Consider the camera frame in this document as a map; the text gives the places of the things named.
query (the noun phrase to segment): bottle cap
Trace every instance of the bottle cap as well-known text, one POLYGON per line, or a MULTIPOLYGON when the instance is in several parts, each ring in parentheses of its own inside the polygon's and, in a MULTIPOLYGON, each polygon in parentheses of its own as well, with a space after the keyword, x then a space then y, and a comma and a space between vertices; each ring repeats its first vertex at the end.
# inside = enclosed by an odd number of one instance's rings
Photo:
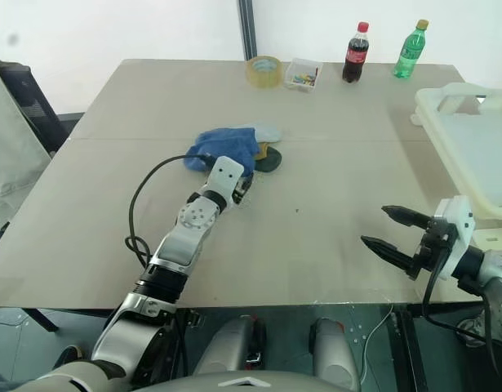
POLYGON ((368 23, 367 22, 359 22, 358 23, 358 31, 360 33, 366 33, 367 30, 368 30, 368 23))
POLYGON ((429 27, 429 22, 426 19, 419 19, 415 27, 419 30, 426 30, 429 27))

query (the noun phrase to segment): box of colored items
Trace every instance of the box of colored items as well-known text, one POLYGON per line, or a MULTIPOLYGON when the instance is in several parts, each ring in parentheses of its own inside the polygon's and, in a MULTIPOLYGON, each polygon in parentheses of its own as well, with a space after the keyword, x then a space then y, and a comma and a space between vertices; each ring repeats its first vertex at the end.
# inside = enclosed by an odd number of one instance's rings
POLYGON ((323 63, 317 61, 292 59, 283 82, 285 87, 305 92, 316 88, 318 76, 322 73, 323 63))

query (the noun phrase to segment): green bottle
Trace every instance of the green bottle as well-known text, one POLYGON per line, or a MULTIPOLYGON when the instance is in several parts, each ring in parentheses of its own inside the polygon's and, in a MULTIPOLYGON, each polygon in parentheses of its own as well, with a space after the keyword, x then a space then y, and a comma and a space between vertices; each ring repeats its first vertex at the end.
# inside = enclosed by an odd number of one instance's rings
POLYGON ((429 22, 420 19, 414 33, 406 37, 398 63, 394 67, 394 76, 396 78, 409 78, 411 76, 415 63, 417 63, 417 59, 420 58, 424 48, 424 32, 427 27, 429 27, 429 22))

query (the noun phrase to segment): tabletop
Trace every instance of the tabletop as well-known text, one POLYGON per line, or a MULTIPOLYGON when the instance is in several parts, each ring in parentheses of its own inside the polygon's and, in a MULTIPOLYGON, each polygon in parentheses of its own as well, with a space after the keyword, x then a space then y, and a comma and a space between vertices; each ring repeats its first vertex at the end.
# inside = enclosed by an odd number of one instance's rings
MULTIPOLYGON (((409 80, 365 65, 359 83, 325 64, 316 91, 247 84, 244 63, 126 60, 73 131, 0 242, 0 306, 116 307, 142 272, 123 239, 144 175, 214 127, 263 122, 282 130, 274 172, 257 173, 242 204, 216 222, 181 306, 417 302, 412 282, 360 235, 412 254, 422 231, 381 210, 433 213, 457 194, 426 133, 409 116, 414 94, 462 80, 452 66, 418 65, 409 80)), ((155 249, 206 174, 163 168, 135 210, 137 234, 155 249)), ((453 280, 436 301, 471 301, 453 280)))

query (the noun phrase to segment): tape roll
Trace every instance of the tape roll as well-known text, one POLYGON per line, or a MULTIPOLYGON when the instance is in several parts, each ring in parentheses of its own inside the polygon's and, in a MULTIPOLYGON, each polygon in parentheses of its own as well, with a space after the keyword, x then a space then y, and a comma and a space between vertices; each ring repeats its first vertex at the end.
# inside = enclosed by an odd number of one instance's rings
POLYGON ((257 56, 247 61, 247 81, 259 88, 276 87, 282 82, 283 66, 275 57, 257 56))

